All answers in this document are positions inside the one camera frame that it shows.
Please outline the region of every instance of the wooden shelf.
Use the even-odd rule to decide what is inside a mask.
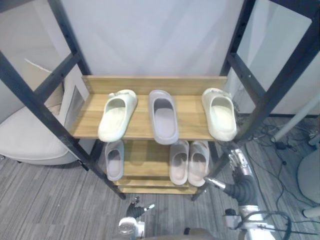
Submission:
[[[201,94],[207,88],[222,87],[226,77],[97,77],[86,76],[90,96],[82,107],[70,133],[76,138],[98,138],[98,127],[108,100],[108,94],[121,89],[133,89],[138,96],[124,140],[153,140],[148,111],[148,93],[153,89],[167,90],[173,95],[179,128],[183,140],[213,141],[208,132]]]
[[[120,187],[125,194],[195,194],[196,187],[160,188],[160,187]]]
[[[117,186],[121,187],[160,187],[160,188],[190,188],[190,184],[175,185],[170,179],[154,179],[153,177],[143,177],[134,179],[130,177],[123,177],[114,182]]]
[[[130,77],[84,76],[90,96],[85,101],[70,133],[76,138],[98,138],[98,127],[109,93],[133,90],[138,104],[123,136],[124,173],[114,183],[124,193],[194,194],[197,188],[186,183],[177,186],[169,178],[169,145],[154,141],[149,119],[148,94],[155,89],[173,96],[178,118],[179,138],[213,141],[207,127],[201,95],[208,88],[222,89],[227,81],[218,77]]]
[[[124,141],[124,176],[169,177],[169,148],[155,141]]]

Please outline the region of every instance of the white wall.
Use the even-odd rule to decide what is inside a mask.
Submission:
[[[222,67],[243,1],[62,0],[62,3],[95,75],[214,76]],[[275,3],[257,1],[238,54],[265,89],[309,24],[307,18]],[[0,48],[11,62],[16,61],[13,56],[28,49],[33,52],[28,53],[29,58],[51,69],[49,65],[53,63],[39,59],[46,51],[34,53],[35,49],[54,46],[60,59],[68,53],[46,0],[1,13],[0,31],[5,33],[0,38]],[[318,55],[274,113],[296,113],[315,94],[320,88],[319,66]],[[254,105],[237,76],[231,71],[228,78],[226,89],[241,111],[250,113]],[[319,112],[314,109],[311,114]]]
[[[60,58],[31,3],[0,13],[0,50],[18,71],[24,58],[52,70]],[[0,123],[22,108],[19,99],[0,81]]]
[[[218,75],[242,0],[62,0],[95,75]]]
[[[238,54],[267,90],[303,37],[311,20],[268,0],[258,0],[248,22]],[[294,114],[320,90],[320,54],[273,110],[274,114]],[[254,103],[232,70],[227,90],[243,113],[251,113]],[[309,114],[319,114],[315,107]]]

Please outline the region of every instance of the lower shelf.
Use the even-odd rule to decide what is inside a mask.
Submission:
[[[170,179],[154,179],[154,178],[139,178],[132,179],[129,177],[123,177],[122,179],[115,181],[115,185],[121,187],[162,187],[162,188],[189,188],[192,187],[190,184],[186,183],[183,185],[175,185],[170,181]]]
[[[125,194],[195,194],[197,188],[192,186],[184,187],[120,187],[120,190]]]
[[[154,140],[124,140],[123,177],[114,184],[123,193],[194,194],[189,183],[175,185],[169,178],[169,145]]]

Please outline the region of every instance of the black metal frame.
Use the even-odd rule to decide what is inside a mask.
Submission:
[[[29,2],[28,0],[3,0],[0,2],[0,13],[20,4]],[[68,131],[56,120],[48,111],[43,102],[53,92],[53,90],[63,81],[75,64],[78,65],[83,75],[90,75],[90,69],[81,53],[76,37],[72,31],[64,8],[59,0],[48,0],[52,12],[59,24],[61,32],[70,48],[71,54],[53,71],[53,73],[33,92],[15,69],[10,65],[5,56],[0,52],[0,78],[10,88],[10,90],[35,114],[35,116],[53,132],[67,148],[70,149],[79,160],[86,164],[99,178],[122,199],[122,193],[113,182],[109,181],[106,174],[98,167],[93,160],[101,153],[102,144],[96,142],[91,155],[88,155],[78,144],[78,141],[71,136]],[[244,0],[236,27],[221,68],[220,75],[226,76],[230,68],[233,68],[244,88],[255,104],[254,111],[249,115],[246,122],[241,126],[234,141],[236,143],[245,142],[248,137],[257,129],[263,120],[271,113],[284,95],[289,91],[300,75],[305,71],[310,62],[314,59],[320,49],[319,36],[319,1],[318,0],[271,0],[285,8],[301,14],[312,20],[311,25],[302,37],[301,41],[293,51],[292,55],[280,71],[270,88],[265,91],[259,81],[252,74],[250,69],[237,54],[243,34],[246,30],[249,18],[254,8],[256,0]],[[211,145],[211,154],[218,158]],[[228,163],[228,157],[223,154],[218,158],[214,169],[209,174],[214,177]],[[192,200],[197,199],[208,185],[198,188]]]
[[[230,68],[233,68],[250,98],[255,104],[255,109],[246,119],[237,133],[234,142],[237,144],[245,143],[253,132],[260,126],[266,117],[277,106],[285,94],[295,84],[301,74],[306,70],[311,61],[315,58],[320,50],[320,6],[318,0],[271,0],[272,2],[288,8],[298,14],[311,19],[311,25],[303,35],[302,39],[296,46],[295,50],[289,57],[288,61],[273,81],[267,91],[263,89],[258,80],[255,78],[250,69],[237,54],[241,38],[244,34],[245,27],[255,0],[245,0],[237,21],[232,40],[226,54],[224,64],[220,75],[226,76]],[[215,177],[219,171],[229,162],[227,155],[224,153],[216,161],[216,167],[211,171],[209,176]],[[207,188],[205,183],[198,188],[192,200],[196,200],[201,193]]]
[[[92,170],[105,184],[111,188],[121,199],[126,199],[126,195],[110,180],[106,173],[98,166],[97,159],[102,150],[102,144],[98,140],[93,149],[88,154],[79,144],[79,140],[74,138],[53,114],[44,105],[51,93],[63,81],[65,76],[77,64],[83,75],[89,75],[90,70],[80,51],[79,45],[72,32],[67,16],[58,0],[48,0],[52,12],[60,26],[65,40],[71,53],[62,61],[61,64],[44,80],[44,82],[32,91],[22,77],[10,64],[7,58],[0,51],[0,79],[18,97],[18,99],[78,158],[78,162],[84,169]],[[12,7],[16,7],[18,1],[14,1]]]

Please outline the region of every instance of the slipper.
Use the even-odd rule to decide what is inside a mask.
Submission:
[[[202,94],[202,106],[211,136],[219,141],[233,140],[237,124],[231,95],[217,88],[208,88]]]
[[[162,145],[174,144],[179,139],[174,99],[166,91],[153,90],[148,104],[154,140]]]
[[[209,174],[210,150],[207,141],[194,141],[190,145],[188,182],[201,187],[205,184],[204,177]]]
[[[98,137],[103,142],[121,139],[128,127],[138,103],[137,95],[129,89],[110,93],[98,128]]]
[[[170,180],[175,185],[183,185],[188,179],[189,143],[179,140],[170,146]]]
[[[122,140],[108,142],[104,149],[106,176],[110,181],[117,181],[124,175],[125,147]]]

